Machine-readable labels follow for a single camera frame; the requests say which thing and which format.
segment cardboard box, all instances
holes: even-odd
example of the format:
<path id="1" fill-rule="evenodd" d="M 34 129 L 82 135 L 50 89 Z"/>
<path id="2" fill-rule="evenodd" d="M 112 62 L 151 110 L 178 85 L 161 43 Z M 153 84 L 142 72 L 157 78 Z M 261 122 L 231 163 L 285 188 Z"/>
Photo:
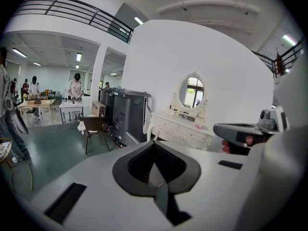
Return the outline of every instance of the cardboard box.
<path id="1" fill-rule="evenodd" d="M 92 101 L 91 115 L 105 116 L 106 106 L 99 101 Z"/>

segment stool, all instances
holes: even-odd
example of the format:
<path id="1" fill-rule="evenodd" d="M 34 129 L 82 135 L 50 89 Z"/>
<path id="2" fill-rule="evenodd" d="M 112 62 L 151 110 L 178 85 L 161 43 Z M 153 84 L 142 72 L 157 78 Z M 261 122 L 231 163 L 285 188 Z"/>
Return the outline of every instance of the stool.
<path id="1" fill-rule="evenodd" d="M 27 117 L 28 117 L 28 122 L 29 122 L 30 125 L 32 125 L 32 124 L 34 124 L 34 123 L 36 122 L 36 120 L 35 120 L 35 113 L 36 113 L 37 111 L 38 111 L 38 110 L 35 109 L 35 110 L 28 110 L 28 111 L 26 112 Z"/>

